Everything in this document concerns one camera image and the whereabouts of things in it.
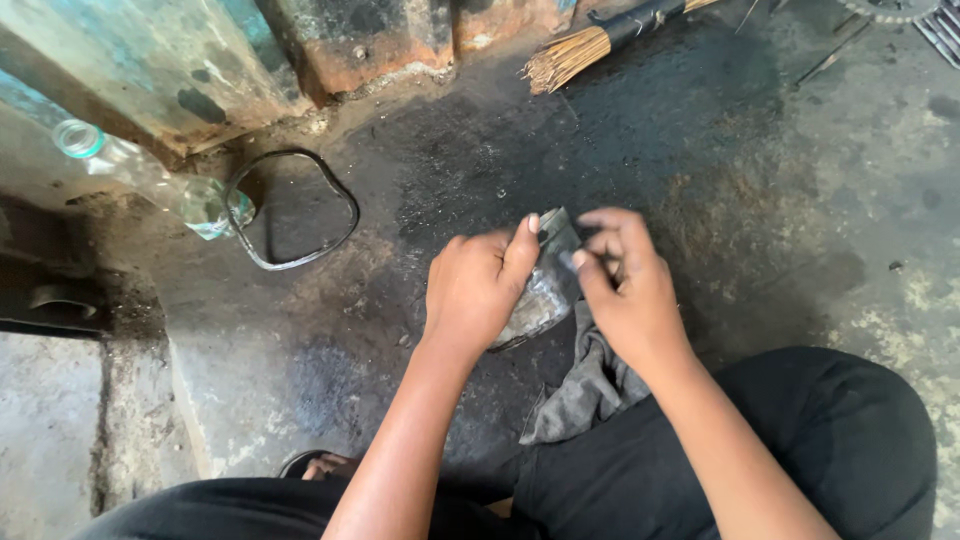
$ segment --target plastic bottle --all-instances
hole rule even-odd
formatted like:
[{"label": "plastic bottle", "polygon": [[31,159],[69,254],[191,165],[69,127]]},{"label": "plastic bottle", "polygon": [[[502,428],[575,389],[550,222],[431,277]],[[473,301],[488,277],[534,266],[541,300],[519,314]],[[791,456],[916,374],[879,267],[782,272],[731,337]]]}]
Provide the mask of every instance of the plastic bottle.
[{"label": "plastic bottle", "polygon": [[[163,211],[175,214],[206,240],[232,234],[221,195],[224,186],[215,179],[173,174],[143,147],[83,120],[60,122],[54,143],[71,158],[83,160],[87,174],[110,176],[132,187]],[[240,227],[256,213],[247,195],[234,189],[229,206]]]}]

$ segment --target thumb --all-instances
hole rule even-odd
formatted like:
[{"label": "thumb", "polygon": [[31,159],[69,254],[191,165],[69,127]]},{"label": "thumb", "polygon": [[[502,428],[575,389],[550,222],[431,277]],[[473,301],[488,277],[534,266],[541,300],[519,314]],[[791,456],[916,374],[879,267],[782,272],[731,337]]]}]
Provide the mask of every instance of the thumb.
[{"label": "thumb", "polygon": [[610,277],[593,253],[577,250],[573,253],[573,265],[577,267],[580,288],[591,308],[596,308],[616,295],[610,285]]},{"label": "thumb", "polygon": [[540,231],[540,217],[534,213],[520,221],[516,228],[514,239],[510,241],[503,254],[503,270],[500,279],[505,280],[517,291],[523,289],[527,278],[534,270],[537,256],[540,254],[540,243],[537,233]]}]

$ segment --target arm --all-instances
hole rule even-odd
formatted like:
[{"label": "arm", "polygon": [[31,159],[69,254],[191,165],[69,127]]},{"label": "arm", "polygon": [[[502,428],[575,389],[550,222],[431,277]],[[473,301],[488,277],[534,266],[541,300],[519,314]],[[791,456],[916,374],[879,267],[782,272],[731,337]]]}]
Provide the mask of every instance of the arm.
[{"label": "arm", "polygon": [[[783,471],[690,348],[670,271],[639,214],[599,209],[574,254],[600,331],[650,386],[726,540],[829,540],[836,532]],[[598,256],[607,256],[607,267]],[[610,276],[623,276],[616,289]]]},{"label": "arm", "polygon": [[533,271],[539,227],[532,214],[513,239],[457,236],[433,260],[423,339],[324,540],[426,538],[453,410]]}]

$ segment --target black pants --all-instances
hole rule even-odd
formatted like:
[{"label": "black pants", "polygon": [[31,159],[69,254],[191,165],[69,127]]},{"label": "black pants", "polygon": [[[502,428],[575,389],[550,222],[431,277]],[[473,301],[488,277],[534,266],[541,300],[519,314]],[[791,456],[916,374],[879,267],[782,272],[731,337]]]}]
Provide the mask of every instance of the black pants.
[{"label": "black pants", "polygon": [[[924,404],[893,372],[827,349],[743,360],[716,378],[845,540],[927,538],[936,455]],[[316,540],[341,479],[188,483],[95,520],[79,539]],[[715,538],[707,499],[656,400],[536,449],[515,517],[439,496],[431,538]]]}]

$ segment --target broom bristles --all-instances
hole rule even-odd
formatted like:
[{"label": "broom bristles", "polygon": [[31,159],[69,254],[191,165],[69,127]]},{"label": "broom bristles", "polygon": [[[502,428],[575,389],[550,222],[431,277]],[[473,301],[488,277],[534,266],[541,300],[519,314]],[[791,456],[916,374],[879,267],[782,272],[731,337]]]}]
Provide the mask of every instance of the broom bristles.
[{"label": "broom bristles", "polygon": [[[718,0],[686,0],[684,13]],[[610,53],[610,37],[599,26],[587,26],[580,32],[545,43],[524,66],[524,79],[530,79],[530,93],[553,92],[577,73]]]}]

